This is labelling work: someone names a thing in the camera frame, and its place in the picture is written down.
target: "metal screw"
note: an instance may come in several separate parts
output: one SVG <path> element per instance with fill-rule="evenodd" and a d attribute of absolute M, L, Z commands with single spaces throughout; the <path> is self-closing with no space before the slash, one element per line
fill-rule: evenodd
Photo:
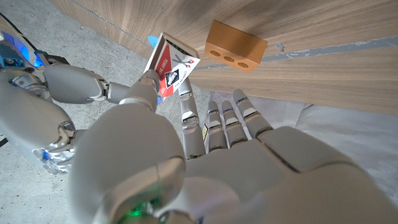
<path fill-rule="evenodd" d="M 32 68 L 32 67 L 27 67 L 27 68 L 24 69 L 25 72 L 29 72 L 29 73 L 34 72 L 34 70 L 35 70 L 35 69 Z"/>
<path fill-rule="evenodd" d="M 6 63 L 8 65 L 13 65 L 15 63 L 15 61 L 13 59 L 4 59 L 4 63 Z"/>

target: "orange brick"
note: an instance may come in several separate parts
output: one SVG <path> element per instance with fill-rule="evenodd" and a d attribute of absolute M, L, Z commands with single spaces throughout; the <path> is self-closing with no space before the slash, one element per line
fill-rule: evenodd
<path fill-rule="evenodd" d="M 267 41 L 214 20 L 207 36 L 205 55 L 251 72 L 261 63 L 266 47 Z"/>

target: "red and white card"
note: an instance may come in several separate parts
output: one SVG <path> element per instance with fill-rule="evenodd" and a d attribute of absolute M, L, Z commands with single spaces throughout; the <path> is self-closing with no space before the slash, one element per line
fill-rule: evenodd
<path fill-rule="evenodd" d="M 160 77 L 159 93 L 170 96 L 199 63 L 198 52 L 166 33 L 161 33 L 145 68 L 155 69 Z"/>

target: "concrete floor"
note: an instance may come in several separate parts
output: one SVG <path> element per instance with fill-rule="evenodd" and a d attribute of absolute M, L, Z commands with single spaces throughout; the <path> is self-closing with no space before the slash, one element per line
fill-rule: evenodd
<path fill-rule="evenodd" d="M 90 28 L 61 14 L 48 0 L 1 0 L 0 12 L 38 48 L 65 57 L 71 65 L 102 75 L 107 81 L 132 85 L 142 75 L 147 60 Z M 206 116 L 211 92 L 193 87 L 200 120 Z M 77 129 L 88 128 L 113 105 L 60 106 Z M 157 108 L 182 136 L 179 98 L 168 97 Z M 0 223 L 68 223 L 67 175 L 52 176 L 6 144 L 0 150 Z"/>

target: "wooden wall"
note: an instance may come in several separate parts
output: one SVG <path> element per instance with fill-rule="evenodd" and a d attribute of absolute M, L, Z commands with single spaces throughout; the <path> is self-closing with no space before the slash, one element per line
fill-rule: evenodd
<path fill-rule="evenodd" d="M 190 79 L 209 90 L 398 114 L 398 47 L 262 62 L 252 73 L 204 69 L 213 19 L 268 41 L 264 56 L 398 35 L 396 0 L 51 0 L 68 16 L 149 58 L 165 31 L 201 53 Z"/>

